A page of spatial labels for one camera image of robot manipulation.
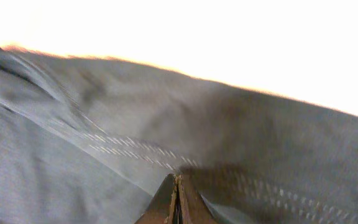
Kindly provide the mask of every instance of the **gray fabric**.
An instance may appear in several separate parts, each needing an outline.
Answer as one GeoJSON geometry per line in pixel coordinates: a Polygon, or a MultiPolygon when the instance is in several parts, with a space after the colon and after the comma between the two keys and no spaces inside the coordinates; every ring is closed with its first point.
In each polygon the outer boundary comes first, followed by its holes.
{"type": "Polygon", "coordinates": [[[133,223],[170,172],[191,174],[225,223],[358,223],[358,118],[0,50],[0,223],[133,223]]]}

